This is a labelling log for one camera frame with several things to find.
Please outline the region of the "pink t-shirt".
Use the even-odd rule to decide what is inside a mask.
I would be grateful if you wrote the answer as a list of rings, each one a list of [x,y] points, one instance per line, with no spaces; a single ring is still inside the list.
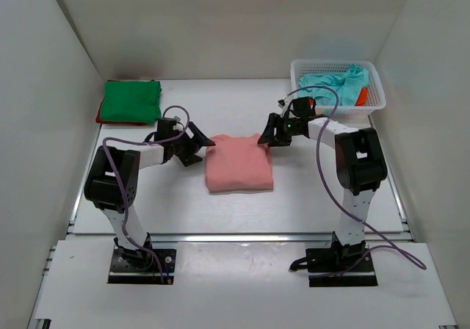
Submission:
[[[205,182],[210,193],[274,190],[272,152],[259,145],[260,134],[232,137],[213,136],[206,149]]]

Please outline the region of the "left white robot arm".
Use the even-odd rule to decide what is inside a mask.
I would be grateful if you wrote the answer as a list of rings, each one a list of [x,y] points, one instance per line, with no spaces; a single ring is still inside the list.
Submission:
[[[183,166],[202,161],[201,148],[213,147],[192,121],[181,126],[175,119],[160,119],[156,130],[142,142],[106,137],[95,152],[84,187],[85,199],[103,212],[115,232],[115,244],[125,252],[148,252],[149,234],[134,208],[139,172],[163,165],[174,156]]]

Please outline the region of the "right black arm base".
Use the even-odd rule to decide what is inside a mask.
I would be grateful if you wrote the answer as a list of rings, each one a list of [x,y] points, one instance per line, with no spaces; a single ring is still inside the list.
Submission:
[[[377,276],[365,241],[343,245],[333,235],[328,248],[307,248],[305,256],[293,261],[290,272],[306,270],[308,285],[314,287],[375,287]]]

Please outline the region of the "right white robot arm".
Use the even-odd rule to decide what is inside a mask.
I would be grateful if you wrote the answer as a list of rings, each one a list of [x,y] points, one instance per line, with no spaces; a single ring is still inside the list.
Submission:
[[[289,146],[292,138],[304,136],[334,149],[336,175],[343,187],[342,212],[332,243],[338,248],[364,245],[364,230],[370,203],[387,177],[387,167],[377,132],[372,128],[345,126],[325,116],[288,117],[269,114],[259,145]]]

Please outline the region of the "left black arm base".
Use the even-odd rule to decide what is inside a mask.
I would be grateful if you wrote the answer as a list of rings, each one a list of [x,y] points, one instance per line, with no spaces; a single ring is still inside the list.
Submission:
[[[107,283],[173,285],[176,269],[177,250],[171,248],[153,249],[160,267],[148,252],[127,250],[118,246],[118,238],[113,239],[115,246],[109,266]]]

